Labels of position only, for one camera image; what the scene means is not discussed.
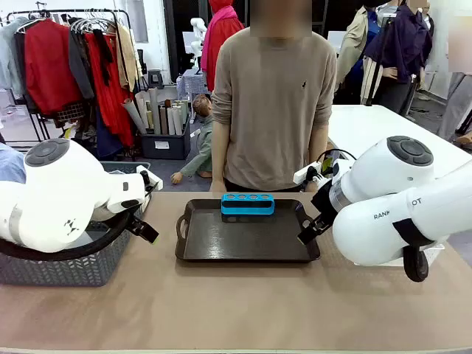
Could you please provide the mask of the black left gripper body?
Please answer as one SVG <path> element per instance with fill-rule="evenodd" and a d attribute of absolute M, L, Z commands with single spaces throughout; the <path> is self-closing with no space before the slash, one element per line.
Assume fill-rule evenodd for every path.
<path fill-rule="evenodd" d="M 144 212 L 142 204 L 128 209 L 127 212 L 127 226 L 144 226 L 147 224 L 143 219 Z"/>

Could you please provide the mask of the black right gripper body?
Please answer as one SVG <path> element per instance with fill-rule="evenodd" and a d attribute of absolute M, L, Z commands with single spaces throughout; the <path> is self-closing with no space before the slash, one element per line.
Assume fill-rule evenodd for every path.
<path fill-rule="evenodd" d="M 341 182 L 333 183 L 329 180 L 313 196 L 311 203 L 319 211 L 319 215 L 329 215 L 334 222 L 337 214 L 345 207 L 345 195 Z"/>

